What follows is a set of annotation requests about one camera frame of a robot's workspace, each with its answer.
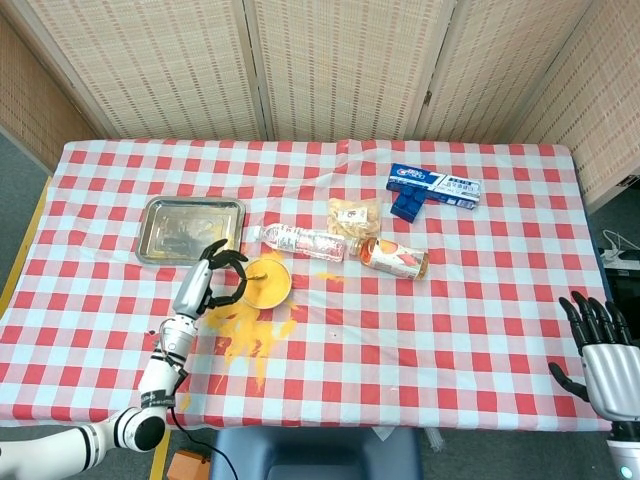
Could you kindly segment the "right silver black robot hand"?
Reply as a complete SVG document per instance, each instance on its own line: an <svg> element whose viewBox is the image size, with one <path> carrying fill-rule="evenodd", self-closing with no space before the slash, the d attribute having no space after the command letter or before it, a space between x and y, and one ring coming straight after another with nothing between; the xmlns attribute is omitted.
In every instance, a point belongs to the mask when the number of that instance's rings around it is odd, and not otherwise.
<svg viewBox="0 0 640 480"><path fill-rule="evenodd" d="M556 383L591 405L603 419L639 421L639 345L611 301L599 302L573 291L559 299L578 350L585 382L571 380L562 368L548 364Z"/></svg>

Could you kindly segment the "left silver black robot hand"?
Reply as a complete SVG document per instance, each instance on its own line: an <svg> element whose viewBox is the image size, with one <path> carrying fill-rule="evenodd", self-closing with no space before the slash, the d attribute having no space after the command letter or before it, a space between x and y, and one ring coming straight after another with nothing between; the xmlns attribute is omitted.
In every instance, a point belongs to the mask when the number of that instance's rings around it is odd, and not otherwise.
<svg viewBox="0 0 640 480"><path fill-rule="evenodd" d="M229 306L237 303L245 293L248 278L244 264L248 258L241 252L224 249L226 239L221 239L207 246L201 253L198 262L185 276L172 308L177 315L198 320L207 310ZM210 286L216 270L232 267L239 283L234 293L214 296Z"/></svg>

